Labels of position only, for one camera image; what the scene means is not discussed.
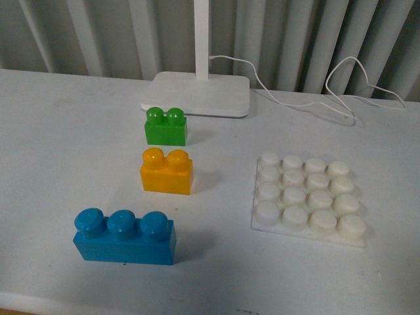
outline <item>orange block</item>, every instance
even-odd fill
[[[140,175],[145,191],[191,194],[192,160],[183,150],[173,150],[165,157],[159,148],[147,149],[143,152]]]

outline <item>desk lamp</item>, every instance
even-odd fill
[[[249,80],[209,74],[209,0],[194,0],[196,72],[160,72],[141,100],[141,108],[167,112],[181,108],[202,116],[243,117],[249,112]]]

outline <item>green building block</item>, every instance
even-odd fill
[[[160,146],[185,146],[186,117],[179,108],[171,108],[167,115],[158,107],[149,108],[144,124],[147,144]]]

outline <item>power cord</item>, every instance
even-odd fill
[[[325,106],[326,108],[328,108],[328,109],[330,109],[330,110],[332,110],[332,111],[334,111],[334,112],[337,112],[337,113],[339,113],[339,114],[342,114],[342,115],[344,115],[344,116],[347,116],[347,117],[349,117],[349,118],[352,118],[352,119],[355,119],[355,120],[358,120],[358,118],[356,117],[356,115],[354,114],[354,112],[346,105],[346,103],[344,103],[344,101],[342,101],[333,91],[331,91],[331,89],[328,87],[328,83],[329,83],[329,80],[330,80],[330,78],[331,78],[331,76],[334,74],[334,72],[344,63],[344,62],[346,62],[347,60],[350,60],[350,59],[352,59],[352,60],[355,60],[357,63],[358,63],[358,65],[361,67],[361,69],[363,70],[363,73],[364,73],[364,75],[365,75],[365,78],[366,78],[366,83],[367,83],[367,85],[369,85],[370,87],[373,87],[374,89],[379,89],[379,90],[381,90],[381,91],[384,91],[384,92],[387,92],[387,93],[390,93],[390,94],[392,94],[392,95],[394,95],[394,96],[396,96],[397,97],[397,99],[398,99],[398,101],[401,103],[401,105],[402,105],[402,107],[401,108],[394,108],[394,107],[388,107],[388,106],[384,106],[384,105],[379,105],[379,104],[377,104],[377,103],[374,103],[374,102],[372,102],[372,101],[370,101],[370,100],[368,100],[367,98],[364,98],[364,97],[362,97],[362,96],[356,96],[356,95],[342,95],[342,96],[351,96],[351,97],[354,97],[354,98],[359,98],[359,99],[363,99],[363,100],[365,100],[367,103],[369,103],[369,104],[372,104],[372,105],[374,105],[374,106],[377,106],[377,107],[380,107],[380,108],[387,108],[387,109],[390,109],[390,110],[405,110],[407,107],[406,107],[406,103],[401,99],[401,97],[398,95],[398,94],[396,94],[395,92],[392,92],[392,91],[390,91],[390,90],[386,90],[386,89],[383,89],[383,88],[381,88],[381,87],[378,87],[378,86],[376,86],[376,85],[372,85],[372,84],[370,84],[369,83],[369,79],[368,79],[368,74],[366,73],[366,70],[365,70],[365,68],[362,66],[362,63],[357,59],[357,58],[355,58],[355,57],[352,57],[352,56],[349,56],[349,57],[346,57],[346,58],[344,58],[342,61],[340,61],[340,63],[338,63],[338,65],[336,65],[336,67],[334,67],[334,69],[332,69],[332,71],[329,73],[329,75],[328,75],[328,77],[327,77],[327,79],[326,79],[326,81],[325,81],[325,88],[327,89],[327,91],[329,92],[329,93],[331,93],[331,95],[333,95],[338,101],[339,101],[339,103],[340,104],[342,104],[349,112],[350,112],[350,114],[348,114],[348,113],[345,113],[345,112],[342,112],[342,111],[340,111],[340,110],[337,110],[337,109],[335,109],[335,108],[333,108],[333,107],[331,107],[330,105],[328,105],[328,104],[326,104],[326,103],[324,103],[324,102],[311,102],[311,103],[308,103],[308,104],[301,104],[301,105],[294,105],[294,104],[286,104],[286,103],[283,103],[283,102],[280,102],[276,97],[274,97],[274,95],[266,88],[266,86],[261,82],[261,80],[260,80],[260,78],[259,78],[259,76],[258,76],[258,74],[257,74],[257,69],[255,69],[255,66],[254,66],[254,64],[252,63],[252,62],[250,62],[250,61],[248,61],[248,60],[245,60],[245,59],[239,59],[239,58],[234,58],[234,57],[229,57],[229,56],[225,56],[225,55],[222,55],[222,54],[219,54],[219,55],[216,55],[216,56],[210,56],[209,57],[209,59],[210,60],[212,60],[212,59],[215,59],[215,58],[227,58],[227,59],[231,59],[231,60],[233,60],[233,61],[240,61],[240,62],[245,62],[245,63],[247,63],[247,64],[250,64],[251,65],[251,67],[253,68],[253,70],[254,70],[254,74],[255,74],[255,77],[257,78],[257,81],[258,81],[258,83],[260,83],[260,85],[261,85],[261,87],[263,87],[263,89],[268,93],[268,95],[270,95],[271,96],[271,98],[273,99],[273,101],[275,102],[275,103],[277,103],[277,104],[280,104],[280,105],[283,105],[283,106],[287,106],[287,107],[290,107],[290,108],[302,108],[302,107],[307,107],[307,106],[311,106],[311,105],[315,105],[315,104],[320,104],[320,105],[322,105],[322,106]]]

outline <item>toy block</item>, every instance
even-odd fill
[[[283,161],[265,152],[257,165],[251,228],[298,238],[366,247],[366,224],[357,215],[350,169],[342,161]]]
[[[101,210],[83,210],[74,220],[73,242],[86,261],[173,264],[177,237],[173,220],[154,211],[136,219],[129,210],[104,217]]]
[[[167,115],[158,107],[149,108],[144,124],[147,144],[160,146],[185,146],[186,117],[179,108],[171,108]]]
[[[191,194],[192,160],[183,150],[174,150],[165,157],[159,148],[147,149],[143,152],[140,175],[145,191]]]

